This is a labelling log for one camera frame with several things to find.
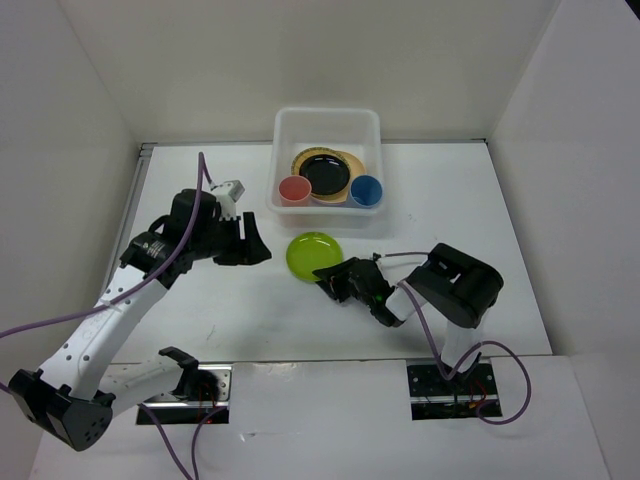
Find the green plastic plate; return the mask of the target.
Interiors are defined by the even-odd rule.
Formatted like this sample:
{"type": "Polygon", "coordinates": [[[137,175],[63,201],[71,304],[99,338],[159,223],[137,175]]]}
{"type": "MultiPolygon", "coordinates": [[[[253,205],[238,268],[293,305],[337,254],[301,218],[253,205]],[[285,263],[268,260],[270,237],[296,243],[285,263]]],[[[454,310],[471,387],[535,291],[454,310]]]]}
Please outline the green plastic plate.
{"type": "Polygon", "coordinates": [[[322,232],[305,232],[295,237],[285,254],[286,265],[297,279],[315,283],[319,278],[315,270],[329,268],[344,261],[339,243],[322,232]]]}

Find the red plastic cup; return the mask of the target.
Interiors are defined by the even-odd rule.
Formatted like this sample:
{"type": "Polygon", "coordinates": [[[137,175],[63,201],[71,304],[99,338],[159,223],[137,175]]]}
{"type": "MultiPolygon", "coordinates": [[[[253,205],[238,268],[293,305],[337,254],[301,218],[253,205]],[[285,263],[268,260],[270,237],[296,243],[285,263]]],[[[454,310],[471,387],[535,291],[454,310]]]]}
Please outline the red plastic cup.
{"type": "Polygon", "coordinates": [[[280,203],[283,207],[305,207],[310,203],[312,185],[300,175],[284,178],[278,185],[280,203]]]}

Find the blue plastic cup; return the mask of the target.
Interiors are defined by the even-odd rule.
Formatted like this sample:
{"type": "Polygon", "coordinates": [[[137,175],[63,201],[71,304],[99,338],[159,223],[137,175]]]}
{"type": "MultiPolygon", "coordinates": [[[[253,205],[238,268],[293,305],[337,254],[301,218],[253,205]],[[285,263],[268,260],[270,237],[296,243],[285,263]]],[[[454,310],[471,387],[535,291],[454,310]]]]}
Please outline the blue plastic cup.
{"type": "Polygon", "coordinates": [[[352,208],[372,209],[380,204],[383,195],[383,186],[377,178],[360,175],[351,182],[346,205],[352,208]]]}

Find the round woven bamboo coaster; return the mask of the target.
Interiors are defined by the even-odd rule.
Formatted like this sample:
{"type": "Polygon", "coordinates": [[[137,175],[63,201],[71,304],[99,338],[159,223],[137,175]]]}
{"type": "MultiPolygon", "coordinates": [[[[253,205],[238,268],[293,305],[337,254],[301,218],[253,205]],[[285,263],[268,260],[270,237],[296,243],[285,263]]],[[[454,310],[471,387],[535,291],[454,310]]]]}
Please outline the round woven bamboo coaster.
{"type": "Polygon", "coordinates": [[[339,157],[342,157],[346,162],[346,157],[339,153],[338,151],[331,149],[331,148],[327,148],[327,147],[311,147],[311,148],[307,148],[303,151],[301,151],[293,160],[292,165],[291,165],[291,174],[292,175],[299,175],[298,174],[298,170],[300,168],[301,163],[306,160],[307,158],[309,158],[310,156],[314,155],[314,154],[334,154],[337,155],[339,157]]]}

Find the black plastic plate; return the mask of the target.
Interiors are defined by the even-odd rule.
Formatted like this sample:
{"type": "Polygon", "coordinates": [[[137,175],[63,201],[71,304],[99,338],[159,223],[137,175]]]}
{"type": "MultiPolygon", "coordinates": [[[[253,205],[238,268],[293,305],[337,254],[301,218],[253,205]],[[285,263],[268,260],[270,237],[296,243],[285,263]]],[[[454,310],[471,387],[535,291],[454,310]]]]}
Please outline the black plastic plate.
{"type": "Polygon", "coordinates": [[[340,193],[351,180],[347,162],[334,154],[314,154],[304,160],[298,174],[311,184],[311,193],[328,197],[340,193]]]}

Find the orange plastic plate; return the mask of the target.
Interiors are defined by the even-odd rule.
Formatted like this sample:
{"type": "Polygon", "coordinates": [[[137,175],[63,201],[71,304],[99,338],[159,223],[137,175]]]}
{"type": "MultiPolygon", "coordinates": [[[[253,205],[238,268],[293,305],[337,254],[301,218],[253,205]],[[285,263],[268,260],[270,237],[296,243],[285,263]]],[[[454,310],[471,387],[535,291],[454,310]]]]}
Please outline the orange plastic plate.
{"type": "Polygon", "coordinates": [[[346,160],[349,164],[349,166],[351,167],[351,171],[352,171],[352,179],[350,180],[347,188],[345,190],[343,190],[341,193],[332,196],[332,197],[328,197],[328,198],[320,198],[320,199],[326,199],[326,200],[337,200],[337,199],[344,199],[347,200],[347,196],[348,196],[348,191],[349,191],[349,187],[351,185],[351,182],[358,176],[360,175],[364,175],[366,173],[366,168],[364,166],[364,164],[357,158],[355,157],[353,154],[345,152],[345,151],[338,151],[339,153],[343,154],[346,157],[346,160]]]}

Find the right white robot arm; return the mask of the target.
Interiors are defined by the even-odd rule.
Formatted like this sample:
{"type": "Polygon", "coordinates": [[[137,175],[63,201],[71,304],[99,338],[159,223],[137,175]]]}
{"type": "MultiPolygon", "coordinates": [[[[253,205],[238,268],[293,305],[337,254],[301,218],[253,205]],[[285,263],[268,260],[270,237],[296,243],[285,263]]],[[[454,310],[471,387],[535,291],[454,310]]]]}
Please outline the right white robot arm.
{"type": "Polygon", "coordinates": [[[481,349],[477,331],[483,316],[495,305],[504,280],[492,266],[445,243],[421,255],[425,260],[396,285],[384,277],[379,267],[384,257],[377,253],[317,268],[313,275],[329,298],[338,303],[351,298],[359,301],[386,327],[398,328],[416,314],[436,361],[440,385],[459,393],[473,381],[481,349]],[[429,330],[425,305],[447,321],[441,349],[429,330]]]}

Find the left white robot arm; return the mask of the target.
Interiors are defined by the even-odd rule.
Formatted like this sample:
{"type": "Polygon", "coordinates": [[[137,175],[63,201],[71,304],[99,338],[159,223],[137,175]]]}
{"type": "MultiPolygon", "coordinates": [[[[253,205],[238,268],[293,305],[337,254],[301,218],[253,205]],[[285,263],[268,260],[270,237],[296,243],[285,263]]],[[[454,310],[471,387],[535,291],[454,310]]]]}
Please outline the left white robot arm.
{"type": "Polygon", "coordinates": [[[29,421],[81,452],[103,436],[114,417],[155,395],[168,392],[184,400],[204,390],[216,397],[215,377],[176,347],[116,373],[107,369],[194,262],[252,266],[271,259],[254,214],[236,213],[243,192],[238,180],[210,192],[185,189],[174,196],[169,214],[130,241],[94,312],[37,370],[20,369],[9,381],[9,393],[29,421]]]}

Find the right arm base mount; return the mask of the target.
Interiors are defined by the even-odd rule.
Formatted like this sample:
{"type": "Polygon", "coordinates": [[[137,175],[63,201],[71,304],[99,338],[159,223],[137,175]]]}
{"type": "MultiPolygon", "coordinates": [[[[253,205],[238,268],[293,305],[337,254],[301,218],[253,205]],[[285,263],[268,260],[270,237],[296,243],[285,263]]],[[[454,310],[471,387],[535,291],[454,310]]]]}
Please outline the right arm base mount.
{"type": "Polygon", "coordinates": [[[406,366],[413,420],[466,419],[477,416],[500,418],[502,410],[493,368],[481,361],[470,373],[445,380],[434,362],[406,366]]]}

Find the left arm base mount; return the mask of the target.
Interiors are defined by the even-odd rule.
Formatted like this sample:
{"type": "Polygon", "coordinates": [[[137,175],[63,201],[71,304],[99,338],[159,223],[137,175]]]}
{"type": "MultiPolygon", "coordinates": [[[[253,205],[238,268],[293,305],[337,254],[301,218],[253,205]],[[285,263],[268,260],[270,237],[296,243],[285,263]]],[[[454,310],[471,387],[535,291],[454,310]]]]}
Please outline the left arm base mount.
{"type": "Polygon", "coordinates": [[[206,424],[227,424],[233,367],[231,364],[201,364],[200,383],[186,397],[162,392],[144,405],[162,425],[196,426],[209,413],[206,424]]]}

